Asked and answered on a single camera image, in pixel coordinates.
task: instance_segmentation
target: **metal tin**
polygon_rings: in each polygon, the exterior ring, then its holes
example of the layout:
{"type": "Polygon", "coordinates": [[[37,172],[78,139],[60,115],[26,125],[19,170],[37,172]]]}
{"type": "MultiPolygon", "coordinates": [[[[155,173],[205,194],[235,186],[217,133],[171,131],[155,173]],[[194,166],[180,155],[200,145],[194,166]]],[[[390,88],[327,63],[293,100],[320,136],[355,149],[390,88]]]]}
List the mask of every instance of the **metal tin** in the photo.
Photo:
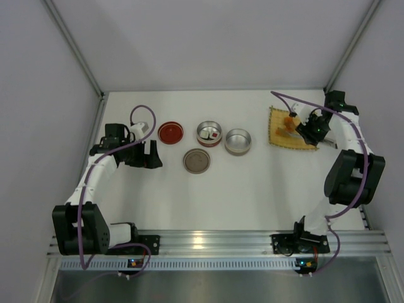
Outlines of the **metal tin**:
{"type": "Polygon", "coordinates": [[[202,122],[196,128],[196,139],[205,147],[214,147],[222,140],[222,128],[215,121],[202,122]]]}
{"type": "Polygon", "coordinates": [[[244,129],[232,129],[226,134],[225,147],[232,155],[243,156],[251,148],[251,135],[244,129]]]}
{"type": "Polygon", "coordinates": [[[202,174],[206,172],[210,166],[210,156],[206,151],[200,148],[194,148],[187,151],[182,162],[188,172],[192,174],[202,174]]]}
{"type": "Polygon", "coordinates": [[[178,122],[170,121],[162,124],[158,129],[158,138],[161,142],[172,145],[181,141],[184,130],[178,122]]]}

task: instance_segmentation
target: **yellow cloth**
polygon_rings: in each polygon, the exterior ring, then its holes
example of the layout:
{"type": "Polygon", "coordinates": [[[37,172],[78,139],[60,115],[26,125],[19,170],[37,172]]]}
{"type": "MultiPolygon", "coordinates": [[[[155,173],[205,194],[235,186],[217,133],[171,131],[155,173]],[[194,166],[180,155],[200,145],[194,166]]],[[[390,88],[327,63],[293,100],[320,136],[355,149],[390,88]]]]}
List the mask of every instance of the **yellow cloth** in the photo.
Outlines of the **yellow cloth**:
{"type": "MultiPolygon", "coordinates": [[[[284,119],[288,116],[289,112],[287,110],[274,109],[271,107],[270,121],[268,124],[268,142],[271,145],[291,148],[293,150],[317,150],[315,146],[305,144],[303,138],[285,137],[276,134],[278,128],[285,129],[284,119]]],[[[300,119],[295,117],[293,118],[293,122],[297,126],[300,123],[300,119]]]]}

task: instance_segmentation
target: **brown lid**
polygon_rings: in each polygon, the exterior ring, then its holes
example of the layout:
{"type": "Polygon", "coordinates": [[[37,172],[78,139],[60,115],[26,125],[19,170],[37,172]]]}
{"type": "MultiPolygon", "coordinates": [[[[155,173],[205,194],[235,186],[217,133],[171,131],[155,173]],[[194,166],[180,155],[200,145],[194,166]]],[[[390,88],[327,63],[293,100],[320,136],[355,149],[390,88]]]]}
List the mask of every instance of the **brown lid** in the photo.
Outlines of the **brown lid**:
{"type": "Polygon", "coordinates": [[[210,165],[210,157],[207,152],[200,148],[189,150],[184,156],[185,169],[192,174],[206,172],[210,165]]]}

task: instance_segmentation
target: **cable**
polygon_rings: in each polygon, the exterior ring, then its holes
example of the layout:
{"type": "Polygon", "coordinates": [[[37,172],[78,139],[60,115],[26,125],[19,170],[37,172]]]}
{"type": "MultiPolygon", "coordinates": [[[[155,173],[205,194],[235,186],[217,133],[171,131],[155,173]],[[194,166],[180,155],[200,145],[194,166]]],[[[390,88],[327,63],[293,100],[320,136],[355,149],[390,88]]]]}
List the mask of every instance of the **cable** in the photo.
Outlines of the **cable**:
{"type": "Polygon", "coordinates": [[[337,213],[335,215],[330,215],[330,216],[327,215],[327,216],[325,216],[325,219],[327,220],[327,224],[328,224],[328,230],[336,237],[337,248],[336,248],[336,251],[335,251],[334,255],[331,257],[331,259],[323,267],[321,267],[320,269],[318,269],[314,273],[312,273],[312,275],[317,275],[318,273],[323,272],[327,267],[329,267],[331,265],[332,262],[334,262],[334,260],[336,259],[336,257],[340,253],[340,249],[341,249],[340,237],[331,228],[330,220],[338,218],[338,217],[346,214],[351,208],[353,208],[355,206],[355,204],[358,202],[358,200],[359,200],[360,196],[362,195],[362,192],[363,192],[363,190],[365,188],[365,183],[366,183],[366,178],[367,178],[367,167],[369,165],[369,159],[367,158],[366,146],[365,146],[364,140],[362,139],[362,137],[360,135],[359,129],[356,127],[356,125],[349,118],[345,117],[343,114],[340,114],[339,112],[337,112],[335,110],[332,110],[332,109],[329,109],[327,107],[324,107],[322,105],[314,104],[312,102],[308,102],[308,101],[301,100],[301,99],[298,99],[298,98],[295,98],[295,97],[292,97],[292,96],[288,96],[288,95],[285,95],[283,93],[278,93],[278,92],[271,91],[271,94],[274,95],[275,97],[279,98],[283,103],[286,103],[286,101],[283,98],[288,98],[288,99],[296,101],[296,102],[300,102],[300,103],[303,103],[303,104],[307,104],[307,105],[314,106],[314,107],[317,107],[319,109],[325,110],[326,112],[330,112],[330,113],[332,113],[334,115],[337,115],[341,119],[347,121],[349,123],[349,125],[351,125],[353,131],[355,132],[356,137],[357,137],[357,139],[359,141],[360,147],[361,147],[361,149],[363,151],[363,154],[364,154],[364,172],[362,174],[362,180],[360,182],[358,192],[356,193],[356,195],[353,198],[352,202],[344,210],[340,211],[339,213],[337,213]]]}
{"type": "MultiPolygon", "coordinates": [[[[129,277],[129,279],[131,279],[131,278],[134,278],[134,277],[140,275],[146,269],[146,267],[149,265],[150,258],[152,257],[152,252],[150,251],[149,247],[147,247],[146,245],[141,244],[141,243],[118,244],[118,245],[115,245],[113,248],[125,248],[125,247],[143,247],[145,249],[145,252],[147,252],[147,255],[148,255],[146,263],[135,275],[129,277]]],[[[95,276],[94,278],[90,279],[89,281],[85,282],[78,290],[74,291],[69,296],[64,296],[62,294],[62,290],[59,289],[60,296],[63,301],[71,300],[72,298],[76,297],[80,292],[82,292],[83,289],[86,288],[89,284],[93,283],[94,281],[98,280],[99,278],[102,278],[103,276],[116,275],[116,274],[117,273],[114,271],[113,272],[108,271],[106,273],[101,273],[101,274],[95,276]]]]}
{"type": "Polygon", "coordinates": [[[316,246],[313,246],[313,253],[314,253],[314,260],[317,262],[318,261],[318,252],[317,252],[316,246]]]}
{"type": "Polygon", "coordinates": [[[340,249],[341,249],[341,240],[340,237],[338,236],[338,234],[331,228],[330,225],[330,221],[327,219],[328,222],[328,230],[336,237],[336,251],[334,253],[334,256],[331,257],[330,260],[328,260],[328,262],[326,264],[324,264],[324,266],[322,266],[321,268],[319,268],[318,270],[316,270],[314,273],[312,273],[312,275],[318,275],[319,273],[322,273],[327,267],[329,267],[332,262],[335,261],[336,257],[338,256],[338,254],[340,253],[340,249]]]}
{"type": "Polygon", "coordinates": [[[113,150],[110,150],[110,151],[104,153],[101,157],[99,157],[98,159],[96,159],[96,161],[94,161],[93,165],[90,166],[90,168],[88,169],[88,172],[87,172],[87,174],[86,174],[86,176],[84,178],[84,186],[81,188],[80,200],[79,200],[79,203],[78,203],[78,211],[77,211],[78,251],[79,251],[79,255],[80,255],[81,268],[83,270],[86,270],[88,268],[88,265],[90,264],[92,258],[94,257],[94,255],[92,255],[90,257],[90,259],[88,259],[87,263],[85,263],[85,260],[84,260],[84,248],[83,248],[83,234],[82,234],[82,229],[81,229],[81,212],[83,210],[83,202],[84,202],[84,195],[85,195],[85,191],[86,191],[86,185],[88,184],[88,181],[90,180],[90,176],[91,176],[91,173],[92,173],[94,167],[102,159],[104,159],[105,157],[108,157],[109,155],[111,155],[111,154],[113,154],[115,152],[119,152],[119,151],[124,150],[126,148],[135,146],[135,145],[143,142],[144,140],[146,140],[147,138],[149,138],[152,135],[152,133],[154,132],[154,130],[156,128],[156,115],[155,115],[154,111],[152,111],[152,109],[149,108],[148,106],[146,106],[146,105],[138,105],[131,111],[131,115],[130,115],[131,124],[133,123],[132,122],[133,113],[135,112],[136,109],[139,109],[141,107],[147,109],[151,113],[151,115],[153,116],[153,126],[152,126],[150,132],[145,137],[143,137],[143,138],[141,138],[141,139],[139,139],[139,140],[137,140],[135,142],[129,143],[129,144],[124,145],[124,146],[120,146],[118,148],[115,148],[113,150]]]}

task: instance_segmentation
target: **open tin can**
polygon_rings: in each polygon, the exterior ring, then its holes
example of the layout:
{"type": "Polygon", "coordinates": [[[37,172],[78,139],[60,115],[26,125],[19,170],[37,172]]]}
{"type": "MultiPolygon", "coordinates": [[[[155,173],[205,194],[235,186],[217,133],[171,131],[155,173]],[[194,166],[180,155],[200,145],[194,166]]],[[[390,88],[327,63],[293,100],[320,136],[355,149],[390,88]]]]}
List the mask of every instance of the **open tin can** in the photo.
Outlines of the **open tin can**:
{"type": "Polygon", "coordinates": [[[196,128],[196,139],[205,147],[214,147],[222,140],[222,128],[215,121],[202,122],[196,128]]]}
{"type": "Polygon", "coordinates": [[[243,156],[251,148],[251,135],[244,129],[232,129],[226,134],[225,148],[232,155],[243,156]]]}

